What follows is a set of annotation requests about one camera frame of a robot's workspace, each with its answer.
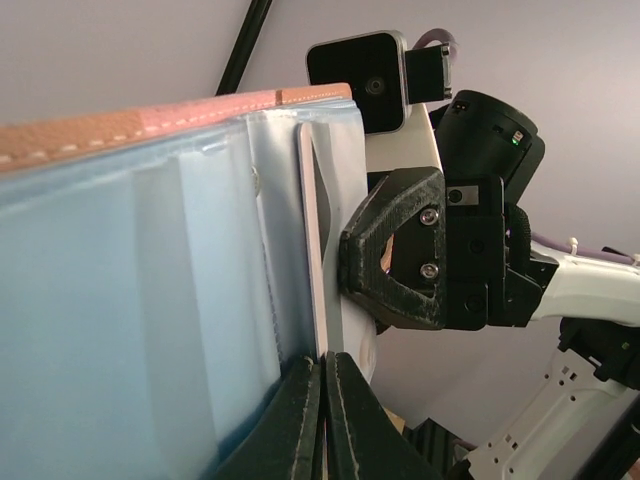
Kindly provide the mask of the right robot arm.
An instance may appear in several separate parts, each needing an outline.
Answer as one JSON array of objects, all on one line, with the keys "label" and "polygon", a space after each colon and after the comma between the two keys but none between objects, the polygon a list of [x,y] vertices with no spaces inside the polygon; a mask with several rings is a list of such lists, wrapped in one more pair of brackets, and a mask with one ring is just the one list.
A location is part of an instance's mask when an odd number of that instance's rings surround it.
[{"label": "right robot arm", "polygon": [[365,132],[419,163],[375,174],[340,239],[342,292],[383,328],[477,331],[560,319],[540,387],[453,479],[534,479],[596,409],[639,386],[639,261],[531,232],[518,200],[541,162],[536,125],[463,90],[411,127],[400,100],[359,99]]}]

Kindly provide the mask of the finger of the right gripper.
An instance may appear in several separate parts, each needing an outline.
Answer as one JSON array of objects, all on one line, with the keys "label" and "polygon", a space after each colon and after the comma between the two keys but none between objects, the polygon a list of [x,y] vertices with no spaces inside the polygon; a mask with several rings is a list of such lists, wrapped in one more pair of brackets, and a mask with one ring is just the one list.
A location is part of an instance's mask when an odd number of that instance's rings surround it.
[{"label": "finger of the right gripper", "polygon": [[436,167],[374,174],[339,243],[338,282],[384,326],[446,325],[445,178]]}]

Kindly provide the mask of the pink leather card holder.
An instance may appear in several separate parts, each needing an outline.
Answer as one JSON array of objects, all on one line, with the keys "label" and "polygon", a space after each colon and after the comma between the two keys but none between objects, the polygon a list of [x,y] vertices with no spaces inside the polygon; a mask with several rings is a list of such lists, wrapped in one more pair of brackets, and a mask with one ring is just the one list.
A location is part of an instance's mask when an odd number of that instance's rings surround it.
[{"label": "pink leather card holder", "polygon": [[210,479],[314,363],[298,158],[312,128],[329,350],[372,320],[336,286],[367,192],[343,84],[1,129],[1,475]]}]

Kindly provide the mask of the white magstripe card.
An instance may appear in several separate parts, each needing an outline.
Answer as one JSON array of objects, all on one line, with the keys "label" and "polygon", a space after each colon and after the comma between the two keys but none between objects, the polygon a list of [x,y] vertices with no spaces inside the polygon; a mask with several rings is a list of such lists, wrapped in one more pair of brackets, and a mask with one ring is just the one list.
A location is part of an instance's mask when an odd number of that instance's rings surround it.
[{"label": "white magstripe card", "polygon": [[315,349],[316,358],[321,360],[329,350],[329,338],[310,124],[303,123],[298,127],[297,140]]}]

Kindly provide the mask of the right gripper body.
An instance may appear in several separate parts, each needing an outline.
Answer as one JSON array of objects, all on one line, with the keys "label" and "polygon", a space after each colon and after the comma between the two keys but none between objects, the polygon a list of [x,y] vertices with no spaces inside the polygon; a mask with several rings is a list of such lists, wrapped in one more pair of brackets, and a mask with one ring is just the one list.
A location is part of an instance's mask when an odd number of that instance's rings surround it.
[{"label": "right gripper body", "polygon": [[527,214],[504,202],[495,175],[448,178],[446,206],[446,327],[523,327],[542,288],[528,275]]}]

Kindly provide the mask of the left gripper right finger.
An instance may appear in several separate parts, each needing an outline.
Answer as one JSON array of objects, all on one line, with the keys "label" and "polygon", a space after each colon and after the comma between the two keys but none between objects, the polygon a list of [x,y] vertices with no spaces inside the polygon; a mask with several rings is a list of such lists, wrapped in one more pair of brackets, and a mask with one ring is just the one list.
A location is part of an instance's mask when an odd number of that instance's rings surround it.
[{"label": "left gripper right finger", "polygon": [[403,438],[352,357],[325,357],[328,477],[428,480],[441,475]]}]

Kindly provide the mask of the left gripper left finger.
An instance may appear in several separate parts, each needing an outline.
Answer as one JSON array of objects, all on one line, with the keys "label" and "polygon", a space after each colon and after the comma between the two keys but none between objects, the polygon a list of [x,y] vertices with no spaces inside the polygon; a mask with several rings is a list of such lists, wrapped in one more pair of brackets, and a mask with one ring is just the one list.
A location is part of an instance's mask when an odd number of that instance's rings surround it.
[{"label": "left gripper left finger", "polygon": [[321,367],[301,357],[291,365],[250,435],[208,477],[321,478],[320,404]]}]

